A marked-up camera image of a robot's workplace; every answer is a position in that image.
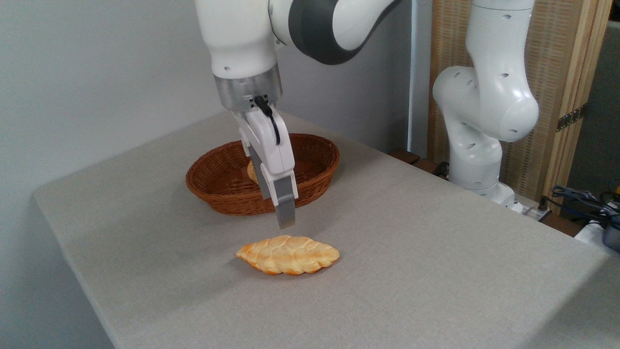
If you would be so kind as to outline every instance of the cable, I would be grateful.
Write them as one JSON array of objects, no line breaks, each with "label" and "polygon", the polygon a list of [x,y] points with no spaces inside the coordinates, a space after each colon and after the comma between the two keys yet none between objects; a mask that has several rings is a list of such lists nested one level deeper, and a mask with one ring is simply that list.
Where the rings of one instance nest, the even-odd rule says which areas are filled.
[{"label": "cable", "polygon": [[589,219],[592,221],[597,222],[601,227],[603,228],[607,228],[607,226],[612,226],[615,229],[620,229],[620,224],[618,224],[618,216],[620,215],[620,212],[618,212],[616,209],[613,209],[613,207],[608,206],[608,205],[604,205],[601,204],[598,201],[595,201],[597,205],[595,205],[594,203],[589,205],[589,206],[593,206],[593,207],[597,207],[600,209],[599,213],[597,215],[593,215],[593,214],[589,214],[589,213],[585,213],[585,212],[580,212],[580,211],[576,211],[575,209],[572,209],[570,207],[568,207],[567,205],[573,203],[573,202],[583,202],[582,197],[588,197],[588,194],[591,196],[592,194],[589,192],[578,192],[578,191],[574,191],[573,189],[570,188],[564,188],[564,187],[560,187],[560,186],[556,186],[554,187],[554,196],[564,196],[564,197],[569,197],[572,198],[572,200],[570,202],[568,202],[566,205],[560,204],[559,202],[553,201],[552,199],[548,198],[547,196],[543,196],[542,198],[545,199],[547,202],[550,202],[553,205],[556,205],[557,207],[560,207],[561,209],[564,209],[570,213],[576,214],[580,217],[583,217],[584,219]]}]

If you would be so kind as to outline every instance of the braided bread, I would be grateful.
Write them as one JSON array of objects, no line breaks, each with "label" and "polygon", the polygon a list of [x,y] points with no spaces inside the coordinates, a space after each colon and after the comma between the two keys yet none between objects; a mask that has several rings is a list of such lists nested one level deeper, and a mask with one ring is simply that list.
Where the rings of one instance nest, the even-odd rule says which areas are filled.
[{"label": "braided bread", "polygon": [[235,255],[270,275],[299,275],[332,265],[340,252],[309,237],[281,235],[243,246]]}]

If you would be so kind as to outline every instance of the black cable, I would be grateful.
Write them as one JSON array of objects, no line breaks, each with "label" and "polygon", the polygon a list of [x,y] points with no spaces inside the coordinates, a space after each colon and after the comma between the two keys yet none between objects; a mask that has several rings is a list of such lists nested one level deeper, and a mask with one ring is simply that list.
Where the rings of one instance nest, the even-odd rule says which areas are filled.
[{"label": "black cable", "polygon": [[618,214],[609,214],[605,211],[600,212],[598,215],[592,215],[592,214],[587,214],[584,212],[579,212],[579,211],[575,211],[573,209],[571,209],[570,207],[567,207],[566,205],[560,204],[559,202],[555,202],[552,199],[549,199],[547,196],[543,196],[543,198],[547,201],[552,203],[553,205],[556,205],[557,207],[560,207],[562,209],[565,209],[573,214],[576,215],[580,215],[584,218],[590,219],[590,220],[594,220],[596,222],[598,222],[603,228],[611,225],[612,227],[614,227],[615,229],[620,229],[620,224],[615,223],[614,221],[614,217],[616,217]]},{"label": "black cable", "polygon": [[275,145],[280,145],[280,131],[278,131],[278,126],[275,124],[275,120],[273,119],[273,110],[269,106],[269,103],[262,96],[255,97],[254,102],[263,114],[265,114],[265,116],[272,121],[273,130],[275,131]]}]

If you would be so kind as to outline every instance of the white wall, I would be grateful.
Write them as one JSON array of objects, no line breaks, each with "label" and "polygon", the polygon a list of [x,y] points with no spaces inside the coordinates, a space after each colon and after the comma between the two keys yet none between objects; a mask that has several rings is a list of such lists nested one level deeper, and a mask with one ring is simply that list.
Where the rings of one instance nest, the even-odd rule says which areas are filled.
[{"label": "white wall", "polygon": [[[280,107],[403,147],[408,6],[344,65],[282,50]],[[222,110],[191,0],[0,2],[0,348],[112,347],[32,191]]]}]

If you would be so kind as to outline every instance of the wicker screen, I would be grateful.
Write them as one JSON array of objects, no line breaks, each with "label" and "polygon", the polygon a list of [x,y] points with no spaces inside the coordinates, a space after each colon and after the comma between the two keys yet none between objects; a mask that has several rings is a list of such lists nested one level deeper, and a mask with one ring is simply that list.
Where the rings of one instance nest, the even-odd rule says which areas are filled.
[{"label": "wicker screen", "polygon": [[[579,65],[573,56],[577,49],[576,36],[578,29],[587,27],[586,12],[592,4],[596,7],[596,3],[588,0],[536,0],[525,48],[525,63],[529,86],[539,103],[540,115],[536,127],[526,138],[502,144],[504,156],[500,172],[502,182],[530,199],[537,200],[543,191],[558,119],[567,112],[562,110],[563,102],[564,109],[568,108],[568,104],[574,106],[574,103],[567,103],[564,96],[567,85],[572,84],[569,71],[574,71],[575,65]],[[470,6],[471,1],[468,0],[434,0],[431,83],[449,66],[472,66],[465,48]],[[583,38],[577,41],[585,42],[587,47],[590,33],[583,32],[581,35]],[[436,163],[449,161],[449,149],[441,112],[431,98],[428,157]]]}]

